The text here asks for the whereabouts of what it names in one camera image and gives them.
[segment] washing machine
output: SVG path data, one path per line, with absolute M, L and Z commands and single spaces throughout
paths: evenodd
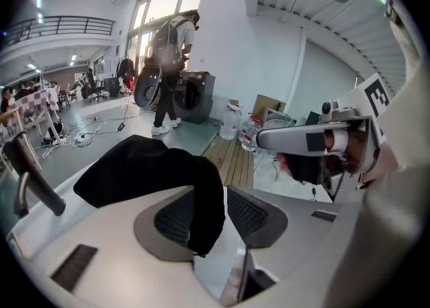
M 182 120 L 200 124 L 209 118 L 212 109 L 215 76 L 208 73 L 181 72 L 173 92 L 173 107 Z

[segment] chair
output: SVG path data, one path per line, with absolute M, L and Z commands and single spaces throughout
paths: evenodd
M 98 102 L 99 98 L 103 98 L 104 100 L 107 100 L 108 97 L 102 93 L 103 91 L 105 91 L 105 89 L 106 89 L 106 87 L 105 87 L 105 81 L 104 80 L 96 81 L 95 82 L 95 89 L 93 90 L 93 92 L 95 93 L 95 96 L 90 98 L 88 101 L 91 102 L 92 100 L 95 101 L 95 99 L 97 99 L 97 102 Z
M 58 96 L 58 106 L 62 110 L 62 103 L 65 102 L 66 106 L 70 107 L 69 99 L 65 90 L 60 90 L 60 95 Z

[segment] black slot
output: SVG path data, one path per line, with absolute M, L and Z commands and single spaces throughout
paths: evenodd
M 317 210 L 317 211 L 314 211 L 311 214 L 311 216 L 316 217 L 318 219 L 323 219 L 324 221 L 334 222 L 337 215 L 333 213 L 326 213 L 325 211 Z
M 78 245 L 54 272 L 51 279 L 71 293 L 97 251 L 97 248 L 91 246 Z

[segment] power strip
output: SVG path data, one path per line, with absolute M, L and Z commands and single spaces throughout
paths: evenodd
M 89 135 L 89 134 L 80 134 L 80 135 L 77 135 L 75 137 L 75 142 L 76 143 L 85 143 L 85 142 L 87 142 L 89 140 L 90 136 L 91 135 Z

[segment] checkered cloth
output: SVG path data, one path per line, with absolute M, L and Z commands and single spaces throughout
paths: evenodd
M 23 116 L 26 110 L 46 103 L 49 104 L 49 108 L 52 111 L 58 111 L 60 110 L 60 108 L 58 107 L 57 101 L 58 98 L 55 92 L 55 88 L 47 88 L 37 91 L 36 93 L 24 96 L 19 100 L 16 100 L 13 104 L 10 104 L 9 107 L 11 109 L 18 107 L 19 114 Z M 13 117 L 10 118 L 7 123 L 9 126 L 13 126 L 17 123 L 17 120 L 15 119 L 15 117 Z

